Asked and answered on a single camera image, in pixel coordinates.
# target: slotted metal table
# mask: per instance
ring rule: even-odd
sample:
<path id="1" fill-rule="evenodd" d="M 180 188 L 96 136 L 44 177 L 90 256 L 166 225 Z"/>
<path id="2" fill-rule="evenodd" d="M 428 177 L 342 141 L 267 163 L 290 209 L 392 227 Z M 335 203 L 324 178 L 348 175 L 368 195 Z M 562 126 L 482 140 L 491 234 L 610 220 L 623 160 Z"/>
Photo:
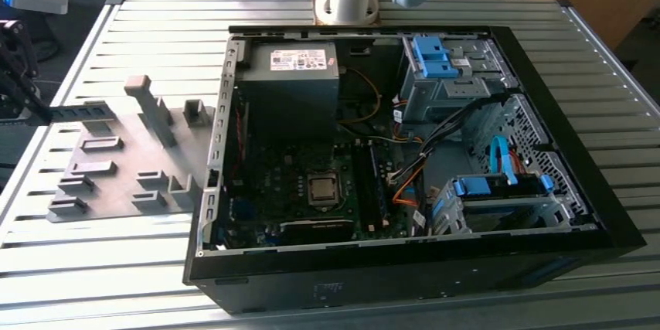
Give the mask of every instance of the slotted metal table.
<path id="1" fill-rule="evenodd" d="M 63 224 L 44 219 L 78 140 L 78 124 L 58 124 L 36 131 L 0 197 L 0 325 L 660 327 L 660 110 L 580 16 L 551 1 L 435 0 L 414 10 L 390 2 L 382 7 L 384 24 L 512 28 L 648 246 L 527 291 L 232 318 L 182 284 L 190 214 Z M 54 104 L 124 100 L 126 77 L 148 74 L 152 93 L 168 106 L 192 97 L 214 105 L 228 26 L 311 22 L 310 0 L 114 0 Z"/>

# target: wire bundle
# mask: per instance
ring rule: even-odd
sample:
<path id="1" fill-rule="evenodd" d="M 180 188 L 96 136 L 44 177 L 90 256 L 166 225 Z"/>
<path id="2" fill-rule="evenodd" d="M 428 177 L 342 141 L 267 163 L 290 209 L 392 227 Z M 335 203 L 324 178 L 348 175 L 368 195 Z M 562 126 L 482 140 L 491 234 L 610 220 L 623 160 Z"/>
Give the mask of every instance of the wire bundle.
<path id="1" fill-rule="evenodd" d="M 431 156 L 435 150 L 435 144 L 446 139 L 463 125 L 464 120 L 470 116 L 470 114 L 480 109 L 487 104 L 494 104 L 496 102 L 504 102 L 508 99 L 508 94 L 494 94 L 491 97 L 480 98 L 479 100 L 474 100 L 466 107 L 463 107 L 459 111 L 451 114 L 435 127 L 434 131 L 430 134 L 430 137 L 423 141 L 419 149 L 419 154 L 415 160 L 403 167 L 398 172 L 395 172 L 391 176 L 391 181 L 398 181 L 406 174 L 410 172 L 407 180 L 403 182 L 402 186 L 399 186 L 398 192 L 394 194 L 392 202 L 394 203 L 404 203 L 407 200 L 402 200 L 400 196 L 403 191 L 411 184 L 411 182 L 420 175 L 420 172 L 426 165 L 426 160 Z"/>

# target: power supply label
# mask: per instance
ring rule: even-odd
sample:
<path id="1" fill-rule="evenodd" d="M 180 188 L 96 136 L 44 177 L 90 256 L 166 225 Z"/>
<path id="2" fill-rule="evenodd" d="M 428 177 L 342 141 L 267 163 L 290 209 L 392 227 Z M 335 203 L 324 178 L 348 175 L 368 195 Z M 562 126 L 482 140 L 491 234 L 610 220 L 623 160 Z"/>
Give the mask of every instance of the power supply label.
<path id="1" fill-rule="evenodd" d="M 271 53 L 271 71 L 327 70 L 326 50 L 276 50 Z"/>

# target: sticker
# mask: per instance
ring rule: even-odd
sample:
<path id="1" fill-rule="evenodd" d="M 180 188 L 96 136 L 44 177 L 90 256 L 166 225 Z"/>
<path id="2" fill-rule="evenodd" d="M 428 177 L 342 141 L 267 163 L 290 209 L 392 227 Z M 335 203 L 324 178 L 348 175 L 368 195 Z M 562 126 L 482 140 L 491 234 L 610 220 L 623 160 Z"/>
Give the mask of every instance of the sticker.
<path id="1" fill-rule="evenodd" d="M 327 70 L 326 50 L 276 50 L 271 53 L 271 71 Z"/>
<path id="2" fill-rule="evenodd" d="M 459 58 L 459 59 L 452 60 L 452 65 L 470 67 L 471 61 L 467 58 Z"/>
<path id="3" fill-rule="evenodd" d="M 419 210 L 415 211 L 415 214 L 412 214 L 412 218 L 416 221 L 416 224 L 419 224 L 422 227 L 426 225 L 426 217 L 422 215 Z"/>
<path id="4" fill-rule="evenodd" d="M 394 110 L 394 121 L 396 121 L 398 123 L 403 123 L 403 112 L 400 110 Z"/>
<path id="5" fill-rule="evenodd" d="M 316 284 L 314 285 L 314 298 L 318 301 L 328 301 L 335 299 L 338 294 L 344 289 L 344 282 L 334 282 L 331 284 Z"/>

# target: gray 3d-printed part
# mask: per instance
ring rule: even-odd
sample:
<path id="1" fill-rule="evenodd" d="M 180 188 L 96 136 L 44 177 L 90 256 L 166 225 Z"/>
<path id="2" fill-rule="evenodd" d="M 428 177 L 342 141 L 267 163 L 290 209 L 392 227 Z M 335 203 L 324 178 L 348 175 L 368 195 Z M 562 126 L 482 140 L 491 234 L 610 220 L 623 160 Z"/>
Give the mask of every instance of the gray 3d-printed part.
<path id="1" fill-rule="evenodd" d="M 139 172 L 150 170 L 163 170 L 168 176 L 175 176 L 182 184 L 188 177 L 194 176 L 203 186 L 207 177 L 207 155 L 208 144 L 211 143 L 212 127 L 188 126 L 184 118 L 184 99 L 179 104 L 171 104 L 172 107 L 172 126 L 171 131 L 175 135 L 178 145 L 172 148 L 163 148 L 162 142 L 156 136 L 144 127 L 144 123 L 138 113 L 118 114 L 116 120 L 107 121 L 114 135 L 122 138 L 124 148 L 110 151 L 86 152 L 80 148 L 84 141 L 95 139 L 96 133 L 90 133 L 82 128 L 80 139 L 74 146 L 71 163 L 67 167 L 64 176 L 71 177 L 74 165 L 92 162 L 107 162 L 116 164 L 116 172 L 111 175 L 88 174 L 94 182 L 92 192 L 64 192 L 56 191 L 56 197 L 78 196 L 88 205 L 84 214 L 56 215 L 50 213 L 47 218 L 54 223 L 72 222 L 79 220 L 106 219 L 128 216 L 162 215 L 174 213 L 187 213 L 188 208 L 180 207 L 174 195 L 167 192 L 168 182 L 162 187 L 150 189 L 158 190 L 167 201 L 167 206 L 158 209 L 138 209 L 131 202 L 134 194 L 146 191 L 146 188 L 136 182 Z M 134 103 L 132 97 L 123 97 L 116 102 L 118 105 Z M 206 104 L 207 112 L 212 112 L 212 107 Z"/>
<path id="2" fill-rule="evenodd" d="M 187 100 L 184 103 L 184 117 L 190 127 L 206 127 L 211 118 L 203 100 Z"/>
<path id="3" fill-rule="evenodd" d="M 115 113 L 103 101 L 86 102 L 78 106 L 51 107 L 52 122 L 115 120 Z"/>
<path id="4" fill-rule="evenodd" d="M 99 121 L 83 121 L 84 128 L 94 136 L 108 136 L 112 134 L 111 127 L 103 120 Z"/>
<path id="5" fill-rule="evenodd" d="M 143 211 L 164 209 L 167 206 L 167 201 L 159 191 L 135 193 L 131 202 Z"/>
<path id="6" fill-rule="evenodd" d="M 86 139 L 80 145 L 84 152 L 112 151 L 124 148 L 124 142 L 118 136 Z"/>
<path id="7" fill-rule="evenodd" d="M 87 208 L 87 204 L 78 197 L 63 197 L 51 201 L 48 210 L 58 216 L 68 216 L 84 214 Z"/>
<path id="8" fill-rule="evenodd" d="M 167 175 L 163 170 L 155 172 L 138 172 L 136 181 L 147 190 L 164 188 L 168 183 Z"/>
<path id="9" fill-rule="evenodd" d="M 176 205 L 182 209 L 192 210 L 202 202 L 203 190 L 199 188 L 198 183 L 195 183 L 192 174 L 188 174 L 184 186 L 182 186 L 176 177 L 171 176 L 167 191 L 175 198 Z"/>
<path id="10" fill-rule="evenodd" d="M 94 181 L 87 175 L 74 175 L 64 177 L 58 183 L 58 188 L 67 194 L 92 192 Z"/>
<path id="11" fill-rule="evenodd" d="M 148 126 L 156 134 L 158 140 L 163 147 L 176 145 L 175 135 L 170 130 L 171 115 L 167 112 L 163 100 L 156 101 L 148 88 L 152 85 L 147 75 L 132 76 L 126 81 L 124 91 L 138 100 L 138 104 L 143 109 L 144 119 Z"/>
<path id="12" fill-rule="evenodd" d="M 79 162 L 74 164 L 72 175 L 86 174 L 115 174 L 116 164 L 108 160 L 106 162 Z"/>

